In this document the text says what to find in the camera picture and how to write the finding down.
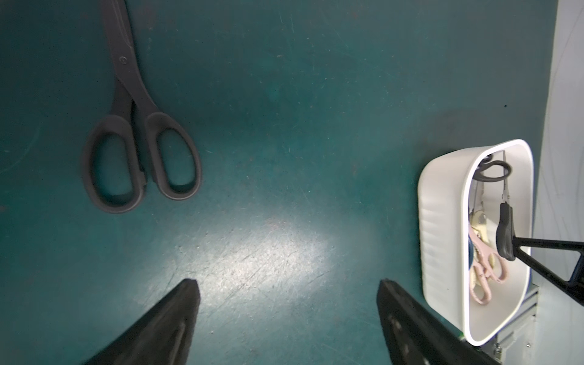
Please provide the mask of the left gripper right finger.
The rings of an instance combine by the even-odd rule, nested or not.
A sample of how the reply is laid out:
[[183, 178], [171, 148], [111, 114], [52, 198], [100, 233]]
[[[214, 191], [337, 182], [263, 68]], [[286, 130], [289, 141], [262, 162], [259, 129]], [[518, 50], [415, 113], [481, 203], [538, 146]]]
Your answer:
[[377, 308], [393, 364], [497, 363], [462, 342], [395, 281], [380, 281]]

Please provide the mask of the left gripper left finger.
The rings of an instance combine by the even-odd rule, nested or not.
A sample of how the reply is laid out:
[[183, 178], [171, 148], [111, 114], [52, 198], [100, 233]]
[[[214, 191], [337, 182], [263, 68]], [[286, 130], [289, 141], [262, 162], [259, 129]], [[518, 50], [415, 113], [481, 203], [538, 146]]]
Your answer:
[[182, 280], [88, 364], [185, 364], [201, 295], [194, 279]]

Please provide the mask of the blue handled scissors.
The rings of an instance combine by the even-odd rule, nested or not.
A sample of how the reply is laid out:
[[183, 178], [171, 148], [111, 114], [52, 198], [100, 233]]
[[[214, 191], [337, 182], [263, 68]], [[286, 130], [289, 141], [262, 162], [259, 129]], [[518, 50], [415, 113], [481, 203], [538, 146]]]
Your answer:
[[471, 241], [468, 239], [468, 268], [471, 269], [474, 262], [475, 248]]

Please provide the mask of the black handled scissors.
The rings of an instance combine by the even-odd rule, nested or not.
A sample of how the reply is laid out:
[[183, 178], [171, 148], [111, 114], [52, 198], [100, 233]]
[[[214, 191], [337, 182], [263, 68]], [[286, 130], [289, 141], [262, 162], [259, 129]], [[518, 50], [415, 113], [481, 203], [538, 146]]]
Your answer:
[[506, 160], [506, 152], [497, 159], [493, 154], [486, 156], [476, 167], [472, 179], [478, 183], [501, 183], [502, 199], [509, 202], [509, 177], [513, 173], [512, 166]]

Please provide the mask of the white storage box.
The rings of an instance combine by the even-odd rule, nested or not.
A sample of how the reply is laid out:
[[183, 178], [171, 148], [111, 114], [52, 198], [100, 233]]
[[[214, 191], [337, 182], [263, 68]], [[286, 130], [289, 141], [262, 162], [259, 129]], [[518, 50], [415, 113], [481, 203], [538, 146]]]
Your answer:
[[[512, 173], [506, 182], [486, 183], [473, 193], [472, 176], [488, 155], [506, 161]], [[515, 232], [530, 237], [534, 161], [531, 148], [521, 139], [442, 155], [426, 165], [418, 182], [424, 298], [474, 346], [488, 342], [512, 319], [530, 282], [530, 268], [516, 259], [508, 262], [504, 283], [489, 283], [493, 293], [489, 304], [478, 304], [469, 292], [468, 205], [478, 199], [486, 214], [489, 243], [494, 245], [505, 187], [510, 191]]]

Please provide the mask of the large black scissors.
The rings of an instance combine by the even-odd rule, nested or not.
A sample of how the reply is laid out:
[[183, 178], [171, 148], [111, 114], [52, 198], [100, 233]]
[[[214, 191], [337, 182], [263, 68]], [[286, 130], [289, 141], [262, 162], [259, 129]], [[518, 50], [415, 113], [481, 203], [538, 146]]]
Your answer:
[[[122, 214], [132, 211], [144, 198], [147, 178], [138, 156], [138, 146], [132, 127], [132, 107], [143, 112], [143, 132], [151, 161], [152, 178], [159, 191], [174, 201], [186, 200], [199, 191], [202, 184], [202, 162], [193, 139], [171, 116], [162, 112], [152, 100], [144, 82], [135, 54], [131, 22], [124, 1], [102, 1], [103, 28], [109, 54], [113, 62], [115, 90], [109, 114], [93, 129], [83, 148], [81, 157], [82, 181], [93, 204], [101, 211]], [[184, 141], [193, 158], [195, 179], [186, 188], [176, 189], [171, 185], [164, 166], [158, 139], [164, 132], [176, 132]], [[96, 147], [103, 138], [117, 136], [124, 142], [126, 166], [132, 184], [129, 201], [114, 203], [98, 192], [95, 182], [94, 157]]]

